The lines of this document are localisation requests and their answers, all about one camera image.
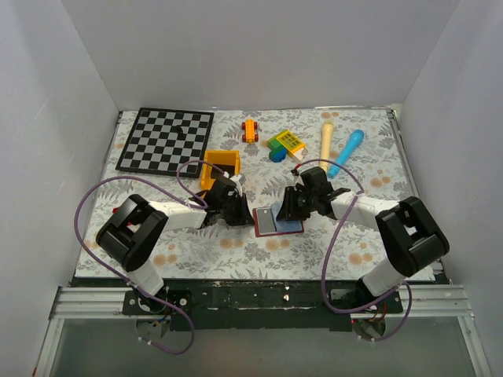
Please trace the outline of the red leather card holder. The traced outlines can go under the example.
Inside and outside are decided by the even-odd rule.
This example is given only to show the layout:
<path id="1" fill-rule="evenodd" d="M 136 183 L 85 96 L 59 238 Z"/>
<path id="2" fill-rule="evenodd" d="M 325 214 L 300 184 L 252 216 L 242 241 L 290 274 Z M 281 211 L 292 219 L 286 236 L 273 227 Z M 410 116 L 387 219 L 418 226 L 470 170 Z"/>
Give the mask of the red leather card holder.
<path id="1" fill-rule="evenodd" d="M 278 221 L 276 219 L 281 203 L 275 202 L 270 207 L 254 208 L 252 215 L 255 221 L 255 236 L 268 237 L 304 232 L 301 221 Z"/>

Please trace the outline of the yellow plastic bin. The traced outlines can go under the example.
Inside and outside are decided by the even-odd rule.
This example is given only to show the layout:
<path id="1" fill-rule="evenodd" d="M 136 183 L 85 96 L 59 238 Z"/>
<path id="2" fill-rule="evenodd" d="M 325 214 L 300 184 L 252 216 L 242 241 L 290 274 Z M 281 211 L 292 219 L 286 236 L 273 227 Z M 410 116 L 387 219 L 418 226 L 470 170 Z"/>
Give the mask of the yellow plastic bin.
<path id="1" fill-rule="evenodd" d="M 240 173 L 240 155 L 237 150 L 207 150 L 204 154 L 204 161 L 215 165 L 228 173 L 230 177 Z M 201 189 L 210 189 L 219 175 L 218 170 L 204 164 L 201 172 Z"/>

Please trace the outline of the black credit card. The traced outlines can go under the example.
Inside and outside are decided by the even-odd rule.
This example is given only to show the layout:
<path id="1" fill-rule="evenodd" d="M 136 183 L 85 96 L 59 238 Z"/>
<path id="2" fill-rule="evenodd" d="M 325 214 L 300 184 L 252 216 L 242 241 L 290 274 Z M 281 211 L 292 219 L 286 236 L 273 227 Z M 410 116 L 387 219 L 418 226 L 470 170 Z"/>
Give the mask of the black credit card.
<path id="1" fill-rule="evenodd" d="M 266 235 L 276 231 L 270 208 L 260 208 L 256 211 L 259 233 Z"/>

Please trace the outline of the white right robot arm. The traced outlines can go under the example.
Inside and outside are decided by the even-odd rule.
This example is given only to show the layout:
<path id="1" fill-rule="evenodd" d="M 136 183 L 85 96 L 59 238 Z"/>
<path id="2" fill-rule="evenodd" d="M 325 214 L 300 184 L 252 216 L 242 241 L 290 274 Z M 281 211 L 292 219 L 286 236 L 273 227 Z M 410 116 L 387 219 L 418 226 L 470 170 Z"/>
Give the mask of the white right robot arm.
<path id="1" fill-rule="evenodd" d="M 342 299 L 345 308 L 335 313 L 373 312 L 382 306 L 406 279 L 414 276 L 450 250 L 449 242 L 424 203 L 415 196 L 402 201 L 368 197 L 360 188 L 333 188 L 321 167 L 292 170 L 297 182 L 285 188 L 277 215 L 279 221 L 305 221 L 314 212 L 338 222 L 321 268 L 321 294 L 330 306 L 326 272 L 332 249 L 343 225 L 350 221 L 380 234 L 385 258 L 359 278 L 353 291 Z"/>

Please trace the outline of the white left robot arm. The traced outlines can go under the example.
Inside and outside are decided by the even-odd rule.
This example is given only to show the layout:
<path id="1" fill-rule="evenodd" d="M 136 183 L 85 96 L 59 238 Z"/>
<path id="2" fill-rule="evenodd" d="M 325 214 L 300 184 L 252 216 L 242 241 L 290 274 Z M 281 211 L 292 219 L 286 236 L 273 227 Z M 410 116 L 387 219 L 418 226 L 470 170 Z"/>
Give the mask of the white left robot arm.
<path id="1" fill-rule="evenodd" d="M 166 308 L 167 292 L 150 255 L 161 233 L 203 229 L 219 220 L 230 227 L 255 224 L 247 196 L 235 177 L 216 178 L 210 189 L 184 203 L 148 201 L 133 194 L 100 228 L 96 242 L 132 281 L 139 306 L 157 314 Z"/>

